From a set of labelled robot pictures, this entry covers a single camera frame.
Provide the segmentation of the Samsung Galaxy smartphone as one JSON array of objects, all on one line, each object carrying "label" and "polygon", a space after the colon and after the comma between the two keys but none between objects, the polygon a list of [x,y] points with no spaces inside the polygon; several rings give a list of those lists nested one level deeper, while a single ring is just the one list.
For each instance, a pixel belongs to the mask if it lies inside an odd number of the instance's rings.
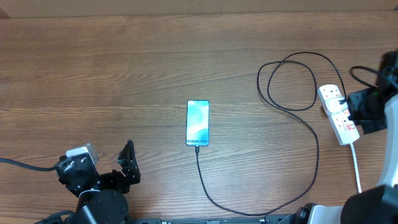
[{"label": "Samsung Galaxy smartphone", "polygon": [[210,102],[187,101],[186,145],[208,146],[210,143]]}]

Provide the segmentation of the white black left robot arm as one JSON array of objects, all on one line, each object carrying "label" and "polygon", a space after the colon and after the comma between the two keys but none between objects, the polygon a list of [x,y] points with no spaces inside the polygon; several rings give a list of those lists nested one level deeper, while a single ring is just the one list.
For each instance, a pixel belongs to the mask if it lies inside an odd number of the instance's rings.
[{"label": "white black left robot arm", "polygon": [[121,170],[99,174],[98,155],[90,143],[68,150],[53,167],[36,167],[11,159],[1,162],[35,171],[55,171],[58,181],[78,197],[76,210],[63,210],[39,221],[40,223],[127,223],[129,207],[124,194],[141,181],[134,143],[128,140],[119,152]]}]

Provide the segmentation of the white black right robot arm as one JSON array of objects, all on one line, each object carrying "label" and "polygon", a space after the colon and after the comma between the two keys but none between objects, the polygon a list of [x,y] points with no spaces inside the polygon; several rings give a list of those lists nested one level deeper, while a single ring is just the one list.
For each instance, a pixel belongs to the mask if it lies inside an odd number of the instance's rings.
[{"label": "white black right robot arm", "polygon": [[359,77],[364,89],[342,96],[335,85],[318,89],[338,143],[354,149],[354,142],[370,136],[383,153],[377,184],[358,188],[342,205],[309,203],[283,219],[283,223],[397,223],[397,51],[385,53],[378,69],[353,66],[349,74],[369,72],[376,76],[370,84]]}]

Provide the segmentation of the white power strip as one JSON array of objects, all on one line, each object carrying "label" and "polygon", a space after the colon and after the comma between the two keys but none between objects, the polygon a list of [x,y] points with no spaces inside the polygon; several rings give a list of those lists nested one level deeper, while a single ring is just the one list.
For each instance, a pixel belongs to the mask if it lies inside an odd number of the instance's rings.
[{"label": "white power strip", "polygon": [[[318,89],[318,95],[325,111],[325,100],[328,98],[334,98],[336,96],[344,97],[339,91],[336,85],[323,85]],[[350,112],[346,110],[335,113],[327,114],[331,127],[336,135],[339,145],[352,145],[356,140],[359,139],[359,133],[356,129],[356,125],[353,121],[349,120]]]}]

